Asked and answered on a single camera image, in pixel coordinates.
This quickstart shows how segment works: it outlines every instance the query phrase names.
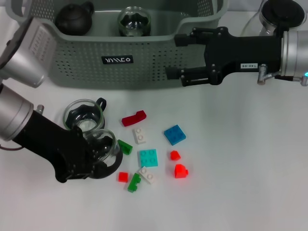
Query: black teapot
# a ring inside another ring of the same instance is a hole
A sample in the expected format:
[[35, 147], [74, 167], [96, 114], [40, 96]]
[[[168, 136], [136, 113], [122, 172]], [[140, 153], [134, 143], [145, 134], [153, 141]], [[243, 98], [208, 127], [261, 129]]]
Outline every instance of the black teapot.
[[66, 35], [85, 35], [92, 26], [92, 14], [94, 5], [87, 1], [82, 5], [69, 4], [64, 6], [58, 13], [55, 25]]

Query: glass jar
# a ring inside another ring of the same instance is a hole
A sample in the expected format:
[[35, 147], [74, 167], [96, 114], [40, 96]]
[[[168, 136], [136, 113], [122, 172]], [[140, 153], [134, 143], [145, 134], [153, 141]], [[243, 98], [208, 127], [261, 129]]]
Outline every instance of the glass jar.
[[149, 36], [151, 32], [151, 16], [141, 7], [133, 6], [122, 10], [117, 18], [121, 36]]
[[103, 111], [106, 108], [106, 100], [99, 98], [93, 100], [77, 100], [67, 106], [63, 113], [63, 124], [67, 130], [78, 126], [83, 135], [105, 127]]

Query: red curved lego piece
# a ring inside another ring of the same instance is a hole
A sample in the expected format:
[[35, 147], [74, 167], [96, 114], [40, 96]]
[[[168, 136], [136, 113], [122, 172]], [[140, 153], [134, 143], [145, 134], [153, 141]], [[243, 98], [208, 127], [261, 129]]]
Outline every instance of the red curved lego piece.
[[170, 159], [171, 160], [180, 160], [181, 156], [178, 153], [178, 151], [172, 151], [172, 152], [170, 152]]
[[122, 119], [122, 124], [127, 127], [129, 125], [136, 124], [146, 118], [144, 110], [136, 112], [135, 115], [126, 117]]
[[185, 178], [188, 176], [188, 170], [184, 165], [175, 165], [174, 175], [175, 178]]

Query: gray plastic basket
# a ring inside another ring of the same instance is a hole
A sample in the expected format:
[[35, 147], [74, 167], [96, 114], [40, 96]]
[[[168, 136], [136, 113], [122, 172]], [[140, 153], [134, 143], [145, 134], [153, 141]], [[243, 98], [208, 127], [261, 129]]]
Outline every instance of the gray plastic basket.
[[[68, 3], [85, 0], [28, 0], [22, 14], [22, 0], [7, 0], [7, 14], [22, 23], [35, 16], [55, 36], [58, 46], [50, 79], [61, 86], [77, 88], [148, 88], [178, 86], [168, 80], [165, 67], [203, 66], [204, 45], [176, 47], [175, 34], [193, 27], [216, 28], [227, 11], [228, 0], [92, 0], [93, 25], [85, 36], [62, 34], [54, 25], [57, 13]], [[128, 6], [150, 12], [151, 36], [120, 37], [117, 15]], [[133, 64], [103, 64], [102, 56], [132, 55]]]

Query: clear glass bowl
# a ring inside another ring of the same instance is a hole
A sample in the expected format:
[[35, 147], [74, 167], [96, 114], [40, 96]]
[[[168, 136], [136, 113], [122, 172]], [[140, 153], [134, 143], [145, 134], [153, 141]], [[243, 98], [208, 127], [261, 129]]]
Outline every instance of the clear glass bowl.
[[104, 127], [103, 109], [93, 100], [74, 101], [63, 113], [63, 124], [67, 130], [78, 126], [85, 135]]
[[127, 7], [117, 18], [121, 36], [149, 36], [151, 32], [151, 16], [141, 7]]
[[115, 172], [122, 162], [123, 153], [113, 132], [99, 129], [87, 133], [84, 138], [97, 159], [90, 177], [100, 179]]

